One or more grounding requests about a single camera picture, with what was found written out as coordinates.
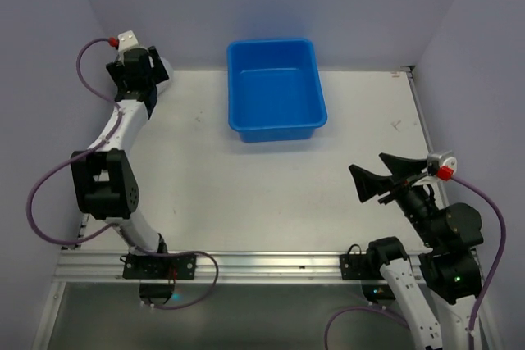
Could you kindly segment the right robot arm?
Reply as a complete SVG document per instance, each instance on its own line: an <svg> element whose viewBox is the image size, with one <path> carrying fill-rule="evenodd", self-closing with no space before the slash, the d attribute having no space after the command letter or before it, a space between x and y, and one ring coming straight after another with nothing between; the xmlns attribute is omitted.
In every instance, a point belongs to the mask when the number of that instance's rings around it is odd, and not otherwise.
<svg viewBox="0 0 525 350"><path fill-rule="evenodd" d="M481 335L468 324L477 320L472 309L482 291L473 248L482 244L482 219L465 203L439 208L434 183L450 180L457 170L451 151L434 152L424 159L387 153L380 159L389 175L376 175L352 164L360 202L377 198L395 202L408 219L426 252L418 255L415 270L395 236L371 241L366 252L340 258L356 275L384 279L402 311L417 349L466 349Z"/></svg>

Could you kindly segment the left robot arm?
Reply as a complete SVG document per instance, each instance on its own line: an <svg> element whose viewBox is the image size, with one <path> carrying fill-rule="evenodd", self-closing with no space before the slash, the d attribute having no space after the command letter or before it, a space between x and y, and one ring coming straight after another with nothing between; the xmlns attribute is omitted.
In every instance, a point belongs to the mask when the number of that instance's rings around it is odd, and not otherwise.
<svg viewBox="0 0 525 350"><path fill-rule="evenodd" d="M103 132L71 163L81 212L111 226L133 254L164 253L167 246L139 210L139 186L128 155L170 83L167 63L154 47L135 46L106 65L116 84L116 107Z"/></svg>

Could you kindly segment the white mesh laundry bag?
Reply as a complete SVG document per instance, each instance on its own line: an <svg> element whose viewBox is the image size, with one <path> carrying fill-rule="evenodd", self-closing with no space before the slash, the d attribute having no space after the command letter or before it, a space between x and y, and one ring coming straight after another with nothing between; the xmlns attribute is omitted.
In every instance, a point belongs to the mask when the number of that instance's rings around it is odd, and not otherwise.
<svg viewBox="0 0 525 350"><path fill-rule="evenodd" d="M165 57L160 57L161 66L156 72L157 96L160 98L173 84L174 70Z"/></svg>

